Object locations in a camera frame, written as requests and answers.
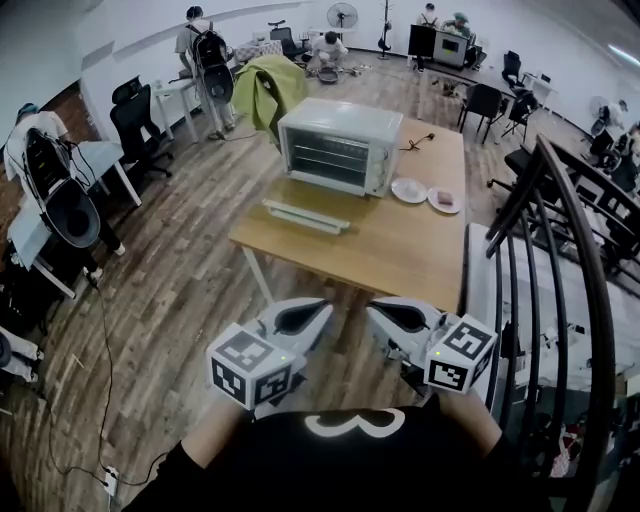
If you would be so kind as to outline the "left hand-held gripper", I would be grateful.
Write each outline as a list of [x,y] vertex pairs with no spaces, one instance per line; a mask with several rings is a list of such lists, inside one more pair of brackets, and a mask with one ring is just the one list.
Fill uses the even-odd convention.
[[[333,306],[320,298],[279,301],[259,316],[282,347],[312,350],[333,314]],[[287,394],[294,376],[307,363],[296,355],[233,323],[206,349],[208,382],[217,391],[254,411]]]

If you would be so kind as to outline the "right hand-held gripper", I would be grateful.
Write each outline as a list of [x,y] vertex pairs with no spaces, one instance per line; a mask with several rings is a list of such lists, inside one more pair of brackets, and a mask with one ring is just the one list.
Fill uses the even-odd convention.
[[497,333],[470,315],[401,297],[373,299],[368,307],[392,352],[424,385],[465,394],[490,362]]

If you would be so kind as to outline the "person's right forearm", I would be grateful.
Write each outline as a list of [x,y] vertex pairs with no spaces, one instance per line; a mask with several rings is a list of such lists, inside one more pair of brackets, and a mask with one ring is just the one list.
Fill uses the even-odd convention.
[[479,395],[473,389],[466,394],[438,390],[437,395],[443,414],[457,422],[487,457],[502,437],[502,430]]

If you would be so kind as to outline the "person's left forearm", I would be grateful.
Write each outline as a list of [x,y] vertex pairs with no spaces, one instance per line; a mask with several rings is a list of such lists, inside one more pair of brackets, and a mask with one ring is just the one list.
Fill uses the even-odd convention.
[[254,414],[234,400],[217,398],[201,420],[180,444],[186,455],[200,468],[206,468],[229,443],[243,423],[250,422]]

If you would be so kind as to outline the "white oven glass door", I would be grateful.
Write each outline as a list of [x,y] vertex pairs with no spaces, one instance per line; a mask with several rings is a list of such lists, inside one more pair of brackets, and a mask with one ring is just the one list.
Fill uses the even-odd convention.
[[375,196],[356,196],[286,177],[274,179],[261,200],[273,217],[336,236],[358,233],[380,203]]

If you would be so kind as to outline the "white toaster oven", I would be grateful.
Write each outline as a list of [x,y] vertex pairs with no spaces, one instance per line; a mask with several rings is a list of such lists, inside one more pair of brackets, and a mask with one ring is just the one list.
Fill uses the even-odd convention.
[[[402,122],[403,115],[398,112],[308,97],[278,122],[285,174],[298,181],[356,196],[369,195],[381,198],[387,193],[397,167]],[[296,143],[312,141],[366,146],[368,157],[356,160],[294,150]],[[390,154],[388,162],[382,161],[385,151]],[[295,157],[362,164],[367,166],[367,171],[361,174],[334,168],[318,168],[314,165],[293,167]],[[384,164],[389,166],[389,172],[381,174],[380,166]],[[387,177],[387,183],[380,187],[378,179],[383,175]]]

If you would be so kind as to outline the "white table leg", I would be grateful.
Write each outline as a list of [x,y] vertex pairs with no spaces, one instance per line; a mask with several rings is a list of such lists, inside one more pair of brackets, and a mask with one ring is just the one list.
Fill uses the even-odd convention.
[[247,246],[243,246],[242,250],[265,300],[269,305],[273,304],[275,299],[264,254]]

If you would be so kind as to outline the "white plate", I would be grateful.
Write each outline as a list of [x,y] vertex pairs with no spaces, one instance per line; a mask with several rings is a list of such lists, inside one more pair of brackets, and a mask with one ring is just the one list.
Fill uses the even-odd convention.
[[[410,198],[407,197],[404,193],[403,193],[403,183],[407,180],[412,180],[414,181],[420,188],[421,188],[421,193],[417,198]],[[391,183],[391,192],[393,193],[393,195],[399,199],[400,201],[404,202],[404,203],[408,203],[408,204],[421,204],[423,202],[425,202],[427,200],[427,194],[428,194],[429,189],[426,188],[422,183],[420,183],[419,181],[413,179],[413,178],[406,178],[406,177],[401,177],[401,178],[397,178],[395,179],[392,183]]]
[[[452,206],[442,206],[439,205],[437,202],[437,198],[436,198],[436,194],[439,190],[445,190],[450,192],[453,197],[454,197],[454,204]],[[460,202],[460,200],[455,196],[455,194],[450,191],[447,188],[444,187],[432,187],[429,189],[428,194],[427,194],[427,200],[429,202],[429,204],[435,208],[437,211],[447,214],[447,215],[456,215],[461,211],[462,208],[462,203]]]

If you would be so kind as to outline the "person's black shirt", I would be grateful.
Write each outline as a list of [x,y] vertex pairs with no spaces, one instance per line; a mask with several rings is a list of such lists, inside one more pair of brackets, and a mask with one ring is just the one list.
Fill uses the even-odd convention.
[[483,457],[437,392],[252,419],[206,468],[180,442],[123,512],[553,512],[503,431]]

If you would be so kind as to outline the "black metal railing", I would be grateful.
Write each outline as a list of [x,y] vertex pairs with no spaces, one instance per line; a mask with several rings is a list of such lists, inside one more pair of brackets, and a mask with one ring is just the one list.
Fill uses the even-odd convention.
[[498,335],[489,409],[563,512],[605,476],[617,378],[640,371],[640,203],[539,137],[489,227],[465,239],[461,308]]

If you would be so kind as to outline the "black office chair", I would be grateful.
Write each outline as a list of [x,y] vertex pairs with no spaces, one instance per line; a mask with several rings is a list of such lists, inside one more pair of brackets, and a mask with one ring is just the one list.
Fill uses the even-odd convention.
[[[532,159],[532,152],[526,146],[522,145],[518,150],[507,154],[504,157],[504,162],[507,165],[507,167],[516,174],[516,177],[520,178],[520,176],[525,172],[526,168],[531,162],[531,159]],[[502,182],[496,179],[491,179],[486,182],[487,188],[492,188],[494,185],[497,185],[511,192],[514,186],[516,185],[516,183],[513,182],[511,184],[507,184],[505,182]]]
[[124,153],[122,162],[171,177],[168,169],[157,165],[159,160],[172,161],[174,156],[163,150],[165,138],[151,118],[151,86],[135,76],[114,89],[112,103],[110,119]]
[[520,80],[520,69],[520,56],[513,51],[505,53],[503,57],[503,71],[501,76],[511,89],[524,87],[524,84]]
[[302,44],[294,41],[293,33],[290,27],[285,25],[285,20],[278,22],[269,22],[270,39],[281,43],[282,52],[289,60],[294,61],[297,57],[301,57],[306,53],[306,49]]

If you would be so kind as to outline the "black four-legged chair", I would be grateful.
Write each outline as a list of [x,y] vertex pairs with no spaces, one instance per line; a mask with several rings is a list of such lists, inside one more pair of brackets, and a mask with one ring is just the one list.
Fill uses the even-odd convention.
[[487,121],[485,135],[482,143],[485,143],[491,126],[498,121],[506,112],[508,100],[502,93],[493,87],[485,84],[475,84],[466,90],[466,98],[462,101],[461,111],[458,117],[457,126],[462,132],[469,113],[477,114],[481,117],[477,132],[480,131],[482,123]]

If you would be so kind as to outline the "green cloth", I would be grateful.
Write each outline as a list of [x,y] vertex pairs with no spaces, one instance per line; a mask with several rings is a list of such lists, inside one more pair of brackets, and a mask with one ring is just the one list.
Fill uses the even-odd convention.
[[232,104],[280,146],[279,120],[309,94],[305,71],[284,55],[256,57],[235,77]]

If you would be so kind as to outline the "black folding chair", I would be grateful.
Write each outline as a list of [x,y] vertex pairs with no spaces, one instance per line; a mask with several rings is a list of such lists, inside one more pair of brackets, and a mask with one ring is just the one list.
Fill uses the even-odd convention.
[[525,142],[529,118],[538,108],[539,102],[531,90],[519,90],[510,110],[506,128],[501,137],[504,138],[507,135],[519,133],[522,136],[522,142]]

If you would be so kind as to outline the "white desk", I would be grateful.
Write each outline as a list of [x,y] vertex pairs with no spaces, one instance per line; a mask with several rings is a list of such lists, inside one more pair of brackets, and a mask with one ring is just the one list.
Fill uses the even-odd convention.
[[522,75],[522,83],[527,89],[533,92],[542,109],[549,114],[554,113],[553,107],[558,93],[549,82],[534,74],[524,72]]
[[[82,171],[86,174],[85,180],[88,187],[96,182],[101,184],[103,190],[108,193],[106,185],[102,182],[104,174],[115,168],[120,181],[124,185],[134,204],[139,207],[142,202],[130,182],[120,159],[124,152],[119,143],[114,141],[84,141],[79,147],[72,150],[72,172]],[[67,297],[74,299],[76,293],[60,281],[51,271],[48,264],[39,256],[46,242],[52,236],[50,229],[40,217],[40,210],[29,198],[21,201],[21,208],[9,225],[7,239],[13,244],[16,252],[15,260],[25,270],[37,270],[51,284]]]
[[174,79],[168,82],[157,81],[153,87],[153,95],[157,108],[159,110],[165,133],[170,141],[175,139],[173,133],[173,123],[169,120],[167,111],[165,108],[165,100],[177,97],[180,100],[180,106],[182,108],[182,119],[185,121],[191,141],[193,144],[198,144],[201,140],[199,133],[196,130],[192,115],[192,104],[190,103],[190,94],[196,89],[194,79]]

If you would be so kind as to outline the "checkered cloth table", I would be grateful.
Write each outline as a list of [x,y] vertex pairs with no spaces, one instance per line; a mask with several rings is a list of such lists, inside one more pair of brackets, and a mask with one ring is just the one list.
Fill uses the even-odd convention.
[[253,42],[244,43],[234,49],[235,59],[240,64],[246,64],[262,56],[282,54],[282,44],[279,40],[267,40],[258,42],[257,44]]

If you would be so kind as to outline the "white-framed monitor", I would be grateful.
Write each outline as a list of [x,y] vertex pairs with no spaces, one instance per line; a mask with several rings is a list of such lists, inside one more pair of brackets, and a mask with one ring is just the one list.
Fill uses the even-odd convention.
[[463,68],[469,40],[459,34],[435,32],[433,60],[454,68]]

